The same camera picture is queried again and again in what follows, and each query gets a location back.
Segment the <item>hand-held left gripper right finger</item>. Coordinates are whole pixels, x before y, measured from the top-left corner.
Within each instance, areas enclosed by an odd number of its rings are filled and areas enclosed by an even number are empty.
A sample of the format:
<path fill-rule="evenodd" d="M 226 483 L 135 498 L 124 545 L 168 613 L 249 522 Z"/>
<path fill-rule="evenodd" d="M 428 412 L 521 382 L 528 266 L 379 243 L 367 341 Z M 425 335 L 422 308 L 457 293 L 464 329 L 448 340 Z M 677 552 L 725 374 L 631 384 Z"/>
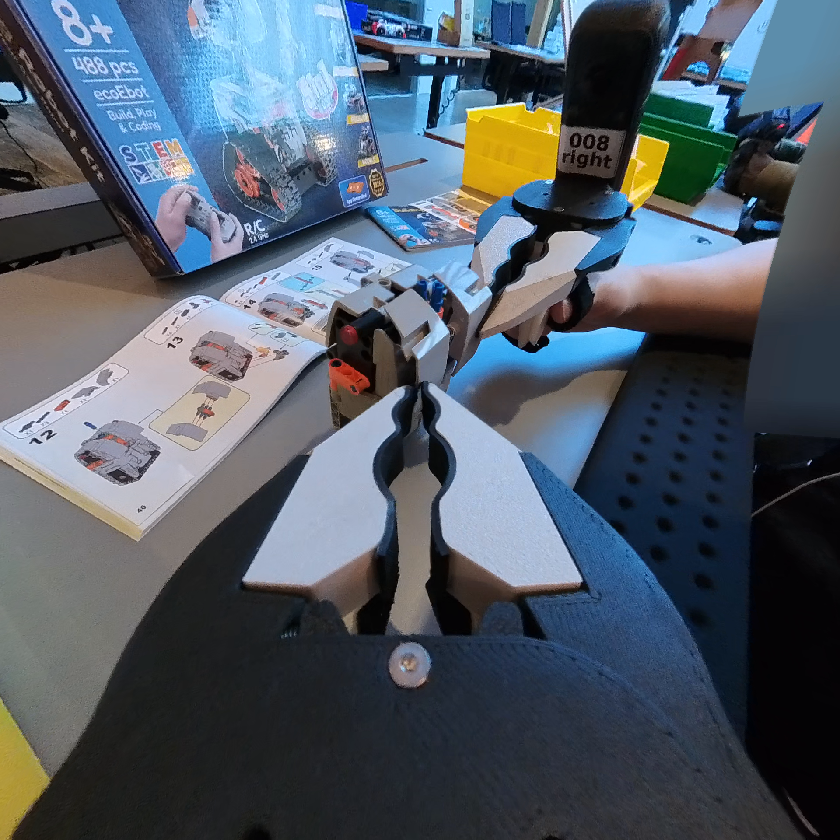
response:
<path fill-rule="evenodd" d="M 443 634 L 471 634 L 497 602 L 584 581 L 518 447 L 438 386 L 422 387 L 431 508 L 429 601 Z"/>

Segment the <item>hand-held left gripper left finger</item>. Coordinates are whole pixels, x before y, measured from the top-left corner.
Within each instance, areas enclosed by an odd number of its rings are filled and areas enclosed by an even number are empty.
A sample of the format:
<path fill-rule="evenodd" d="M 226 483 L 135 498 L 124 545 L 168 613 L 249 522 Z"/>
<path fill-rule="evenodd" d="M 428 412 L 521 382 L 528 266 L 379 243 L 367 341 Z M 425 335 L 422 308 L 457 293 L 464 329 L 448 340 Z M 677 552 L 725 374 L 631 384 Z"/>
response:
<path fill-rule="evenodd" d="M 329 601 L 383 634 L 398 582 L 395 500 L 417 389 L 399 386 L 312 450 L 249 566 L 252 590 Z"/>

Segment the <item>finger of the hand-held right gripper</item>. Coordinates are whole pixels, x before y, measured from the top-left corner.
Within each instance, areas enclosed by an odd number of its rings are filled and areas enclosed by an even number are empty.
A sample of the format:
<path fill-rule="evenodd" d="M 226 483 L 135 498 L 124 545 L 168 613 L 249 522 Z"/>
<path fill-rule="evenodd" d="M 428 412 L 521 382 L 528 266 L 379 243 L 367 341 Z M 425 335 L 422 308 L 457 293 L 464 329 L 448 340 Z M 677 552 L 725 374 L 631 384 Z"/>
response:
<path fill-rule="evenodd" d="M 519 214 L 482 214 L 471 260 L 478 289 L 501 291 L 517 280 L 532 254 L 537 230 Z"/>
<path fill-rule="evenodd" d="M 585 231 L 554 233 L 547 252 L 529 262 L 520 279 L 507 285 L 481 325 L 481 340 L 516 328 L 542 316 L 554 303 L 568 297 L 576 279 L 575 269 L 601 238 Z"/>

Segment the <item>grey toy robot assembly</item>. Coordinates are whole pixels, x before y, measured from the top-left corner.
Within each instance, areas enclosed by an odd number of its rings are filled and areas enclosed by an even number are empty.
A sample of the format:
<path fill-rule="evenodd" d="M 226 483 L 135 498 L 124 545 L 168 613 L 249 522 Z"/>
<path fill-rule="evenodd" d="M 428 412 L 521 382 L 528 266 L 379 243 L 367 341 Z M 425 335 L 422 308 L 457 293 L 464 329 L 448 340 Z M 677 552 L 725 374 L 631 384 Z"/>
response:
<path fill-rule="evenodd" d="M 477 350 L 490 285 L 452 261 L 430 275 L 410 265 L 365 275 L 335 301 L 326 328 L 332 422 L 341 428 L 399 386 L 447 390 Z"/>

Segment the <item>person's right forearm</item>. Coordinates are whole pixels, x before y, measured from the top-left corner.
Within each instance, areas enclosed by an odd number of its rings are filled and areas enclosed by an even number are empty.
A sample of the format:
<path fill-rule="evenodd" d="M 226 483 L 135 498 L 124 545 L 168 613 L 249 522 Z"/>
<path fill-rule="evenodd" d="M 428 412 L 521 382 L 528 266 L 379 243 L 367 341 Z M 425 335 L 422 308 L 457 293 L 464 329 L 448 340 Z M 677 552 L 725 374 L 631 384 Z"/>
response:
<path fill-rule="evenodd" d="M 645 267 L 638 298 L 643 330 L 751 344 L 778 242 Z"/>

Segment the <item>person's right hand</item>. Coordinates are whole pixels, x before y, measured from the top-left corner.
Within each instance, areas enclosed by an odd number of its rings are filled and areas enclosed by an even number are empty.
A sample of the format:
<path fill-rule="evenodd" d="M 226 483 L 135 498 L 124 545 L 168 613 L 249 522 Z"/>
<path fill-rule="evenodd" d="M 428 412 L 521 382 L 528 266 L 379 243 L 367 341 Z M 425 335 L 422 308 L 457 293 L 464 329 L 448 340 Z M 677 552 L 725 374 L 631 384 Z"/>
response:
<path fill-rule="evenodd" d="M 589 311 L 573 327 L 571 300 L 551 307 L 547 327 L 543 331 L 587 333 L 599 329 L 625 329 L 649 332 L 645 316 L 645 290 L 648 272 L 645 266 L 618 266 L 589 276 L 593 300 Z"/>

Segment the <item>colourful sticker sheet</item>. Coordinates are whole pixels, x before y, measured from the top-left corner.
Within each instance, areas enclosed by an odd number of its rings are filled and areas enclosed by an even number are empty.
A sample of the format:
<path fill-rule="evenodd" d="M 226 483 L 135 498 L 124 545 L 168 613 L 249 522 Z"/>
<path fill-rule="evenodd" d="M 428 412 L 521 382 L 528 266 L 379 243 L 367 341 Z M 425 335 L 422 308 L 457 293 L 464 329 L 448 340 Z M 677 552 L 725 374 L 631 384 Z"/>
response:
<path fill-rule="evenodd" d="M 457 226 L 471 235 L 476 234 L 480 216 L 494 203 L 477 193 L 457 188 L 426 199 L 415 201 L 413 205 L 426 214 Z"/>

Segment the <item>wooden cutout stand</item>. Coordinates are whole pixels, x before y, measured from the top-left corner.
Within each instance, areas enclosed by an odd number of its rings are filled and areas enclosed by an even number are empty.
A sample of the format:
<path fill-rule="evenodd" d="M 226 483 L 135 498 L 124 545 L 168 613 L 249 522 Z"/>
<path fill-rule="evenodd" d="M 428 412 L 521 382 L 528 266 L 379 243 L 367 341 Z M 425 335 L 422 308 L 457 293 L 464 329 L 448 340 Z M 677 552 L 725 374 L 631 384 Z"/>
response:
<path fill-rule="evenodd" d="M 661 80 L 679 80 L 691 65 L 700 62 L 707 66 L 706 84 L 712 83 L 732 46 L 761 4 L 761 1 L 715 2 L 707 11 L 698 34 L 682 37 Z"/>

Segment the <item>blue closed booklet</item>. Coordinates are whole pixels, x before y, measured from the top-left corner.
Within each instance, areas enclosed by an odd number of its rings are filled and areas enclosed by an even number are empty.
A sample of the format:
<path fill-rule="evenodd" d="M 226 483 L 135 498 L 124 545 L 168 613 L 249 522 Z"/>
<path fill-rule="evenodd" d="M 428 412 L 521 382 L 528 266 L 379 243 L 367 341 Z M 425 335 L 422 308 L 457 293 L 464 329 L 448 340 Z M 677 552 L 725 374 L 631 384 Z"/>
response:
<path fill-rule="evenodd" d="M 415 205 L 369 206 L 367 216 L 405 252 L 472 246 L 475 233 L 461 223 Z"/>

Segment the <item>green plastic bin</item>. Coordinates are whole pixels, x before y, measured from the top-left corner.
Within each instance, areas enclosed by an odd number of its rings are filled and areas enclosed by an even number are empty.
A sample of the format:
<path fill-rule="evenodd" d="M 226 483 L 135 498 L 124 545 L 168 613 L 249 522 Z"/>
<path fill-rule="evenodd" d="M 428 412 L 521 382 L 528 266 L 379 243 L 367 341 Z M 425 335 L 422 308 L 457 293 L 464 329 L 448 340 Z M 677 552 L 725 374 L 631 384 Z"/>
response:
<path fill-rule="evenodd" d="M 736 135 L 718 128 L 711 104 L 656 92 L 648 96 L 640 131 L 668 143 L 654 193 L 678 203 L 691 203 L 713 186 L 737 145 Z"/>

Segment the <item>background wooden table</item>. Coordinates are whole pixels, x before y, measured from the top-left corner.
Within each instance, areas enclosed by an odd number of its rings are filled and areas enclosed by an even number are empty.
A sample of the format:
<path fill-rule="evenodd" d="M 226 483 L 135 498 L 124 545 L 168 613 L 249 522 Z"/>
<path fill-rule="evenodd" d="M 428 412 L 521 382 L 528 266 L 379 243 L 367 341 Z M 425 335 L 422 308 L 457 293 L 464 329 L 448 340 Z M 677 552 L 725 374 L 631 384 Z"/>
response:
<path fill-rule="evenodd" d="M 498 58 L 502 66 L 501 88 L 497 103 L 504 104 L 510 87 L 510 79 L 517 65 L 523 61 L 535 62 L 539 66 L 563 68 L 565 60 L 544 49 L 523 45 L 498 45 L 485 43 L 478 46 L 451 46 L 437 41 L 391 38 L 366 34 L 354 30 L 353 38 L 358 47 L 365 47 L 388 55 L 387 61 L 409 77 L 431 77 L 433 79 L 427 109 L 426 129 L 438 126 L 441 113 L 443 79 L 460 77 L 470 62 Z"/>

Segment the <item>open instruction booklet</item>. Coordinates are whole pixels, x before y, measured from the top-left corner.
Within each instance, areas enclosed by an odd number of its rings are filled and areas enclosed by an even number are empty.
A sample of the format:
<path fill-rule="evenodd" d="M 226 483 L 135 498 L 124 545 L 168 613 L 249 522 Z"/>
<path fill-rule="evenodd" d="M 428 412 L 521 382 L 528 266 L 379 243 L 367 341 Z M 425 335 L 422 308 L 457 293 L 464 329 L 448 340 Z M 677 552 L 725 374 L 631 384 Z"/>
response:
<path fill-rule="evenodd" d="M 220 299 L 178 301 L 91 373 L 2 421 L 2 461 L 133 540 L 324 353 L 332 305 L 408 262 L 331 237 Z"/>

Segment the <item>person's dark clothing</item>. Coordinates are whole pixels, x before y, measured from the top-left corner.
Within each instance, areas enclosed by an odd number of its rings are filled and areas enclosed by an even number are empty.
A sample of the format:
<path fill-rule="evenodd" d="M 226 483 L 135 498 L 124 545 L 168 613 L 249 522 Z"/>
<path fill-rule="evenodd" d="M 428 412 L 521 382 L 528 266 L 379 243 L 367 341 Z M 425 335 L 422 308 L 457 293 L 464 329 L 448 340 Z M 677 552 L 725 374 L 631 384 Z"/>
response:
<path fill-rule="evenodd" d="M 747 744 L 808 838 L 839 837 L 839 443 L 758 434 Z"/>

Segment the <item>blue robot kit box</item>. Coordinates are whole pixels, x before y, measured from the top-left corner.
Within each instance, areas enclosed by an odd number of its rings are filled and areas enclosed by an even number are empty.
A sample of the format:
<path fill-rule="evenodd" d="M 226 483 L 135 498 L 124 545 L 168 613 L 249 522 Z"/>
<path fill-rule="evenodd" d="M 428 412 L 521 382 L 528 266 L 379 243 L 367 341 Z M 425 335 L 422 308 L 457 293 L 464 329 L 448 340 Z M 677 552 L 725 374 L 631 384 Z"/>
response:
<path fill-rule="evenodd" d="M 1 12 L 3 53 L 154 277 L 387 194 L 344 2 Z"/>

